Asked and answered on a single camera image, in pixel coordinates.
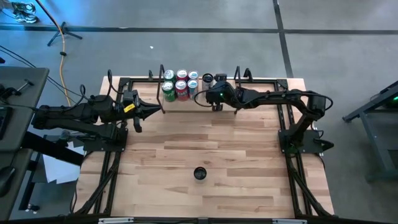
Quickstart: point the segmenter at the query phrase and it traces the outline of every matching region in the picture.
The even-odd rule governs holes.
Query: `green soda can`
[[[166,81],[162,85],[163,97],[168,102],[173,102],[175,100],[175,90],[174,84],[170,81]]]
[[[175,76],[173,70],[166,70],[166,72],[164,72],[164,81],[170,81],[172,83],[177,81],[177,77]]]

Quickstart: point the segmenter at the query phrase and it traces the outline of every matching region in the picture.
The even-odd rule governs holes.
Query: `small black cup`
[[[206,178],[207,171],[203,167],[197,167],[193,171],[193,175],[195,176],[196,180],[203,180],[204,178]]]

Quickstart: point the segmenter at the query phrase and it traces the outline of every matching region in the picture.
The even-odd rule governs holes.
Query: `yellow label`
[[[127,113],[128,111],[134,109],[136,106],[134,105],[134,103],[130,104],[129,106],[124,108],[124,112]]]

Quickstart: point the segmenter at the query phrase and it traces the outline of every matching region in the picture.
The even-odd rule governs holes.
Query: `red soda can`
[[[184,80],[179,80],[175,83],[175,91],[177,92],[177,99],[185,101],[189,99],[188,86]]]
[[[188,79],[188,72],[185,69],[180,69],[177,71],[177,80],[184,80],[187,82]]]

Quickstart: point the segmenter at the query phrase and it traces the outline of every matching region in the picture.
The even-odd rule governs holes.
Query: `sneaker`
[[[11,4],[15,10],[33,14],[36,13],[36,7],[33,3],[12,2]]]
[[[14,10],[13,15],[17,22],[27,22],[27,23],[37,22],[36,16],[26,13],[26,12]]]

